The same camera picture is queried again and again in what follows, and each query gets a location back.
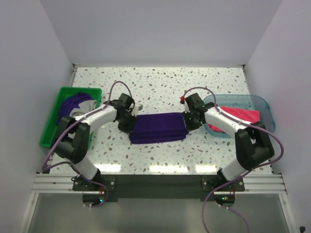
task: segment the green basket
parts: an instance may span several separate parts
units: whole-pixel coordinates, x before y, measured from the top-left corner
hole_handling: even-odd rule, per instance
[[[97,102],[96,102],[96,108],[99,107],[101,99],[102,99],[102,90],[99,88],[84,88],[84,87],[62,87],[59,90],[58,96],[56,98],[54,107],[52,109],[50,118],[48,120],[47,125],[45,126],[43,135],[40,140],[40,146],[45,148],[51,148],[51,143],[53,141],[53,138],[56,134],[57,127],[56,122],[59,118],[58,112],[60,109],[60,106],[64,102],[65,99],[67,99],[70,96],[73,96],[77,94],[78,92],[87,93],[90,96],[92,96]],[[88,147],[90,145],[91,139],[92,139],[92,133],[89,136],[88,141]]]

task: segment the table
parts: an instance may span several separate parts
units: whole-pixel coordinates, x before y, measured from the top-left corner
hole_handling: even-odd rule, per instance
[[[194,86],[207,86],[215,94],[249,94],[243,69],[197,67],[79,67],[73,86],[101,88],[107,100],[113,82],[120,80],[131,89],[134,100],[143,105],[139,114],[183,112],[182,94]],[[112,98],[127,93],[116,85]],[[208,93],[197,90],[203,99]],[[94,132],[90,160],[102,174],[215,174],[235,157],[234,140],[209,135],[204,127],[186,139],[169,143],[132,145],[128,135],[108,123]],[[53,157],[53,164],[63,161]],[[51,174],[74,174],[68,165],[53,168]],[[252,174],[271,174],[270,166]]]

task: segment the plastic container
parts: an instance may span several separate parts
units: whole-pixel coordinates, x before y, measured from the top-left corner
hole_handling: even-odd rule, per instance
[[[50,148],[53,138],[55,136],[58,125],[56,121],[59,118],[58,112],[63,101],[70,96],[77,94],[78,92],[84,92],[92,96],[96,102],[96,108],[99,107],[102,99],[102,90],[99,88],[84,88],[84,87],[62,87],[59,90],[58,96],[56,98],[54,107],[50,114],[47,125],[45,126],[43,135],[40,140],[40,146],[45,148]],[[90,145],[92,134],[89,137],[88,146]]]
[[[273,121],[270,106],[263,98],[253,95],[215,95],[216,103],[219,106],[234,107],[248,110],[257,110],[260,114],[260,121],[264,123],[266,129],[273,133],[276,124]],[[214,102],[213,96],[207,96],[204,103]],[[214,137],[230,137],[223,132],[215,132],[204,124],[207,132]]]

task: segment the pink towel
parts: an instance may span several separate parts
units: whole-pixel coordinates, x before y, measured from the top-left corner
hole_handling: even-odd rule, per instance
[[[257,110],[245,110],[240,108],[230,108],[230,107],[221,107],[225,112],[230,113],[231,115],[238,117],[242,120],[247,120],[252,123],[260,121],[259,111]],[[209,128],[216,132],[222,132],[221,129],[213,125],[208,125]]]

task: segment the gray floor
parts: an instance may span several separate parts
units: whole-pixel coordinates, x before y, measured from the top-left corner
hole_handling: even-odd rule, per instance
[[[203,233],[199,200],[122,199],[89,211],[82,195],[40,195],[31,233]],[[278,195],[239,195],[234,209],[252,233],[288,233]],[[212,233],[245,233],[244,222],[215,203],[206,205]]]

